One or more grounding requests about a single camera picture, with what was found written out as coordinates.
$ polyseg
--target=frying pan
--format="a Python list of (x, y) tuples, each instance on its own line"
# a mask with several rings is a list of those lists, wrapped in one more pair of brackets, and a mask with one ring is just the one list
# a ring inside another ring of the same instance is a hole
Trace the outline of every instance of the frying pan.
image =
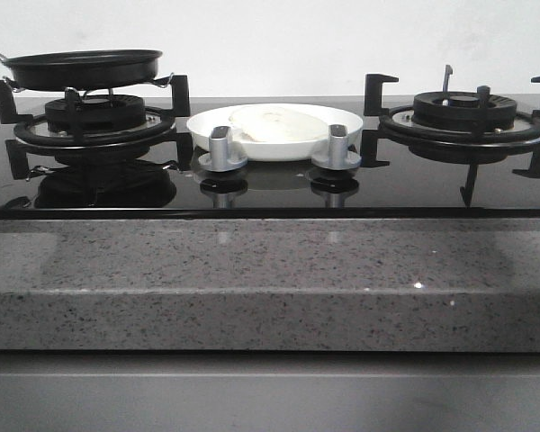
[(58, 52), (17, 58), (0, 54), (0, 63), (12, 70), (20, 88), (97, 90), (152, 80), (161, 55), (161, 51), (149, 49)]

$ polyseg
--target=silver knob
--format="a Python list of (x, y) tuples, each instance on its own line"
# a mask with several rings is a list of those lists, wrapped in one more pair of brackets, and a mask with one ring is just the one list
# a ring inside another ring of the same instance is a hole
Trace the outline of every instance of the silver knob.
[(347, 128), (343, 124), (331, 124), (328, 145), (312, 155), (312, 164), (336, 171), (360, 167), (362, 158), (348, 150)]
[(232, 142), (232, 132), (228, 126), (217, 126), (209, 138), (210, 153), (198, 157), (202, 169), (224, 173), (243, 167), (248, 158)]

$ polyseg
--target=gas stove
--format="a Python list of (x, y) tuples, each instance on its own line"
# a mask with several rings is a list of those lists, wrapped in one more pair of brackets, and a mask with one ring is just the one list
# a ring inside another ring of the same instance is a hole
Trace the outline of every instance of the gas stove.
[(414, 97), (383, 98), (398, 79), (375, 74), (364, 96), (288, 98), (364, 119), (349, 148), (330, 127), (346, 165), (326, 152), (227, 169), (204, 163), (214, 150), (195, 145), (191, 112), (267, 99), (191, 100), (172, 74), (153, 80), (169, 93), (152, 106), (66, 88), (20, 114), (16, 83), (0, 80), (0, 219), (540, 216), (540, 94), (450, 91), (451, 75)]

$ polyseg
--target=black glass cooktop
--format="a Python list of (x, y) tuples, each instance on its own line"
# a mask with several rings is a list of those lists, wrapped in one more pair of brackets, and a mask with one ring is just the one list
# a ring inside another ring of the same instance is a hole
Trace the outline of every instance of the black glass cooktop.
[[(540, 107), (540, 95), (514, 98), (520, 111)], [(392, 108), (411, 100), (390, 97), (384, 103)], [(21, 112), (40, 113), (42, 101), (23, 100)], [(151, 102), (167, 106), (166, 100)], [(192, 109), (253, 102), (269, 101), (196, 100)], [(278, 102), (357, 114), (364, 109), (359, 97)], [(212, 176), (197, 164), (202, 152), (194, 148), (185, 119), (176, 124), (176, 133), (138, 158), (107, 164), (99, 163), (100, 155), (86, 168), (28, 153), (15, 140), (13, 125), (0, 124), (0, 219), (540, 216), (540, 148), (485, 159), (450, 157), (387, 139), (378, 119), (367, 118), (355, 144), (363, 162), (350, 173), (324, 172), (310, 161), (249, 162), (237, 173)]]

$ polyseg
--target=speckled gray countertop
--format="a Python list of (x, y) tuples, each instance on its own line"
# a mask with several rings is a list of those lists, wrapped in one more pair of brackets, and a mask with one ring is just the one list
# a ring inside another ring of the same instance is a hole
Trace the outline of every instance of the speckled gray countertop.
[(0, 220), (0, 349), (540, 352), (540, 219)]

